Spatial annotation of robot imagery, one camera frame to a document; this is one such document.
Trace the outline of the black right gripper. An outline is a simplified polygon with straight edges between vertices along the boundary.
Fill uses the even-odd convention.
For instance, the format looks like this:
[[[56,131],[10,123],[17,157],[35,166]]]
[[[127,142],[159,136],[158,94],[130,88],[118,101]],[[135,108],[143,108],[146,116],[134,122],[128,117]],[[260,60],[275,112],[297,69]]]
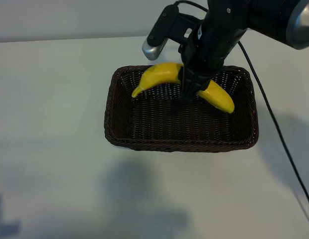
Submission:
[[[250,0],[209,0],[208,12],[190,35],[181,51],[178,73],[181,100],[190,104],[205,90],[211,74],[218,72],[225,58],[247,31]]]

